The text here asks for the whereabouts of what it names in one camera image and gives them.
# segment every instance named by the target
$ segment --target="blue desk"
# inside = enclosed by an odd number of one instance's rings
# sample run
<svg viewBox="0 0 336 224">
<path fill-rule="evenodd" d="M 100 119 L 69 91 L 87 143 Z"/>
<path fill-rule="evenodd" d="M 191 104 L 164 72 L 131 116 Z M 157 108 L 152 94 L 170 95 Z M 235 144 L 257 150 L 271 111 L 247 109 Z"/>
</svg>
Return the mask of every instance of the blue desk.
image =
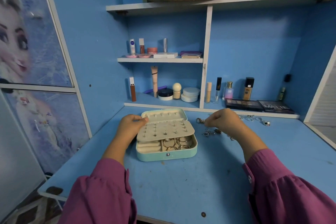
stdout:
<svg viewBox="0 0 336 224">
<path fill-rule="evenodd" d="M 148 108 L 122 108 L 89 142 L 53 175 L 38 192 L 50 186 L 63 188 L 57 196 L 65 200 L 76 178 L 90 175 L 113 138 L 120 119 Z M 125 167 L 137 202 L 138 215 L 175 224 L 252 223 L 247 194 L 250 184 L 241 165 L 243 152 L 226 135 L 204 137 L 205 128 L 196 118 L 208 113 L 186 112 L 195 128 L 198 152 L 195 157 L 164 162 L 140 162 L 135 144 L 128 148 Z M 336 152 L 302 122 L 288 118 L 266 118 L 244 122 L 253 129 L 279 159 L 296 175 L 306 179 L 336 201 Z"/>
</svg>

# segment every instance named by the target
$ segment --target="sleeve cuff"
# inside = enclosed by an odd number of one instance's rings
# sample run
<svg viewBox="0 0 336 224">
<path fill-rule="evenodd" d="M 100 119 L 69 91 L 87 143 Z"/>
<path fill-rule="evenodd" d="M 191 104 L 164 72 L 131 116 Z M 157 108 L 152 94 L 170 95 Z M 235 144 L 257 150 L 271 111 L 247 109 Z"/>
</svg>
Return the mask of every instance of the sleeve cuff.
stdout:
<svg viewBox="0 0 336 224">
<path fill-rule="evenodd" d="M 126 192 L 126 170 L 123 165 L 112 158 L 99 160 L 91 173 L 92 176 L 112 182 Z"/>
<path fill-rule="evenodd" d="M 265 185 L 286 175 L 294 175 L 284 166 L 270 149 L 259 150 L 253 154 L 243 169 L 256 193 Z"/>
</svg>

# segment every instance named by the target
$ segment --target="purple sleeve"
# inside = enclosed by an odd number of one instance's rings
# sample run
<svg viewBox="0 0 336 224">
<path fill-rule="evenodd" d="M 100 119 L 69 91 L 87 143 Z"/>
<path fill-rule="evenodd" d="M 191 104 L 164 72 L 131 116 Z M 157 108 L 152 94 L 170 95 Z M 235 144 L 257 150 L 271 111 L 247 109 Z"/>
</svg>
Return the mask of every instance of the purple sleeve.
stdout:
<svg viewBox="0 0 336 224">
<path fill-rule="evenodd" d="M 257 223 L 336 223 L 336 204 L 326 194 L 295 176 L 264 149 L 243 165 L 252 185 L 249 202 Z"/>
<path fill-rule="evenodd" d="M 89 177 L 81 176 L 73 184 L 58 224 L 136 223 L 128 175 L 116 160 L 99 160 Z"/>
</svg>

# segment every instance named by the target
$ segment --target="black cap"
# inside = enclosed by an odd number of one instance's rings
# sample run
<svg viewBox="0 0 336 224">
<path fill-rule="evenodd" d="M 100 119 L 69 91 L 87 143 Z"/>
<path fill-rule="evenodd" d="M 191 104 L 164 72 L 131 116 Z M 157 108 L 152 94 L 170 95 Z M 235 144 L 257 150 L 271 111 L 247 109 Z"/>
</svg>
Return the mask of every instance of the black cap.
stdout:
<svg viewBox="0 0 336 224">
<path fill-rule="evenodd" d="M 157 94 L 159 95 L 159 97 L 170 97 L 173 95 L 173 90 L 172 89 L 162 89 L 162 90 L 158 90 Z"/>
<path fill-rule="evenodd" d="M 246 77 L 245 79 L 245 87 L 246 88 L 253 88 L 254 78 L 253 77 Z"/>
<path fill-rule="evenodd" d="M 290 82 L 291 81 L 291 78 L 292 78 L 292 75 L 291 74 L 286 74 L 285 75 L 285 78 L 284 78 L 284 82 Z"/>
<path fill-rule="evenodd" d="M 221 90 L 222 78 L 217 77 L 216 90 Z"/>
</svg>

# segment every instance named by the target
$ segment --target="jewelry box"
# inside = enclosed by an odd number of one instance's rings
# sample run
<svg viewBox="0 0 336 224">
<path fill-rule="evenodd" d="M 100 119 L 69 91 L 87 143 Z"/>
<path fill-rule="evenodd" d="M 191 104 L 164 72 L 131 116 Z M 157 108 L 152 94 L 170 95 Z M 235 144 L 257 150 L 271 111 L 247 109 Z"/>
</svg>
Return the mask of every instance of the jewelry box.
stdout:
<svg viewBox="0 0 336 224">
<path fill-rule="evenodd" d="M 148 117 L 136 137 L 136 153 L 141 161 L 190 158 L 197 152 L 195 129 L 182 109 L 146 111 Z"/>
</svg>

